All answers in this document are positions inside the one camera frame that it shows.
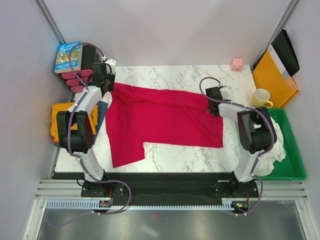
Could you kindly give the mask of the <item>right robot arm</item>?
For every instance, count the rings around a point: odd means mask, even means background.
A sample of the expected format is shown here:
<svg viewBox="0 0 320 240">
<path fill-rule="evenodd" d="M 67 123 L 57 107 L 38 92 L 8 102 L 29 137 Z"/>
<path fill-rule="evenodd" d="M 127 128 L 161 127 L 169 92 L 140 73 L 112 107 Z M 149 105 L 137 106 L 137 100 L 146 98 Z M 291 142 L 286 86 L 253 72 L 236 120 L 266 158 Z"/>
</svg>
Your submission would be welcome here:
<svg viewBox="0 0 320 240">
<path fill-rule="evenodd" d="M 223 100 L 221 88 L 205 90 L 208 112 L 215 117 L 223 117 L 237 123 L 241 158 L 233 174 L 236 178 L 229 184 L 229 191 L 235 197 L 247 191 L 247 182 L 254 179 L 254 171 L 259 157 L 271 150 L 277 140 L 269 110 L 262 107 L 244 106 L 230 100 Z"/>
</svg>

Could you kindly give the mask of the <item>red t-shirt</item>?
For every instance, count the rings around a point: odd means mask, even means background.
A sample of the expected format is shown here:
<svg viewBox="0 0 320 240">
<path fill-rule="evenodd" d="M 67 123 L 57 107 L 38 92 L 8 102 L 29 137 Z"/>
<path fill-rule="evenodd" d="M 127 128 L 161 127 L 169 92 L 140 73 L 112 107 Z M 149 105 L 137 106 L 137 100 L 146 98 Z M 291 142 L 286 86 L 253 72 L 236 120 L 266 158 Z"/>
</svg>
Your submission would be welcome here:
<svg viewBox="0 0 320 240">
<path fill-rule="evenodd" d="M 116 83 L 106 111 L 112 166 L 145 157 L 144 143 L 222 148 L 223 118 L 207 112 L 198 93 Z"/>
</svg>

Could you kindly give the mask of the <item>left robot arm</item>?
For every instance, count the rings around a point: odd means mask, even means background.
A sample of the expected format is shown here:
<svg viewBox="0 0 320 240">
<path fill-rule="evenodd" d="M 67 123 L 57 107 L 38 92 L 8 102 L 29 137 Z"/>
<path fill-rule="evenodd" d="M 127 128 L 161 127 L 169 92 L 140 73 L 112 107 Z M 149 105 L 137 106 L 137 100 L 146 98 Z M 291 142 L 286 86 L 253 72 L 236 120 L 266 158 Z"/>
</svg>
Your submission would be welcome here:
<svg viewBox="0 0 320 240">
<path fill-rule="evenodd" d="M 87 82 L 82 83 L 83 90 L 79 98 L 66 111 L 59 111 L 56 115 L 59 146 L 77 158 L 85 180 L 94 182 L 92 191 L 99 197 L 109 193 L 110 185 L 102 180 L 105 171 L 93 150 L 94 133 L 89 116 L 105 93 L 114 90 L 115 77 L 114 59 L 93 63 L 92 74 Z"/>
</svg>

